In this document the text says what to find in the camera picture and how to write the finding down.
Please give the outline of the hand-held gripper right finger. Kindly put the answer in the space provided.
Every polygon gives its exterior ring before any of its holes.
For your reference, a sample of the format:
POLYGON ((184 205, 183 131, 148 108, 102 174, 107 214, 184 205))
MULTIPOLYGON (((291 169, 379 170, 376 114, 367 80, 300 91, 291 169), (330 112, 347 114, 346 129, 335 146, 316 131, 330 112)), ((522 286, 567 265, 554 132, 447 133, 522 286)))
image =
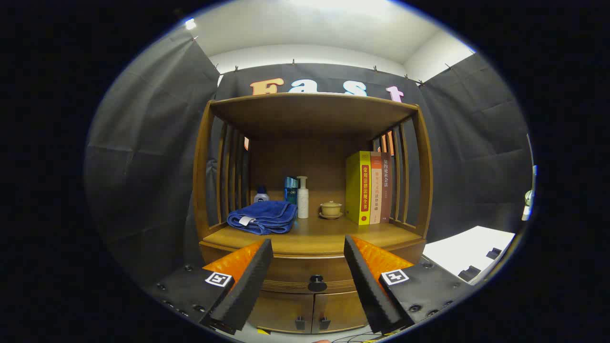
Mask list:
POLYGON ((425 256, 409 262, 355 236, 345 236, 344 257, 374 333, 425 322, 474 292, 425 256))

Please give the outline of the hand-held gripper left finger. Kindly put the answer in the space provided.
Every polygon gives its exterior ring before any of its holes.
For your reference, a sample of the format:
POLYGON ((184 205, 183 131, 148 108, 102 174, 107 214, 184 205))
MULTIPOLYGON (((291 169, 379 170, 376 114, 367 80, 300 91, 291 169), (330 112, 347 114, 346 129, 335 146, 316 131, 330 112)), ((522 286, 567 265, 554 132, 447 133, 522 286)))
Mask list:
POLYGON ((272 258, 272 241, 260 240, 205 267, 185 265, 145 291, 188 321, 233 335, 250 317, 272 258))

